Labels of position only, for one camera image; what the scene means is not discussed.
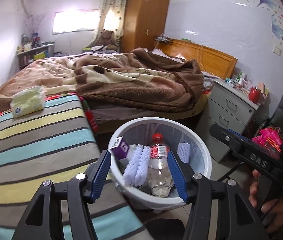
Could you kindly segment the person's right hand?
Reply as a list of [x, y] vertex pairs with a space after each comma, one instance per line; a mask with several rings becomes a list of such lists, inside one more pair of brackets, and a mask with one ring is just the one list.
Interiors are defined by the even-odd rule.
[[[256, 208], [258, 204], [257, 193], [259, 190], [258, 178], [260, 173], [257, 170], [253, 170], [252, 174], [256, 181], [250, 185], [250, 196], [248, 199], [252, 206]], [[267, 233], [276, 232], [283, 227], [283, 199], [274, 199], [264, 203], [261, 207], [261, 211], [263, 213], [269, 212], [276, 215], [273, 222], [271, 222], [267, 227]]]

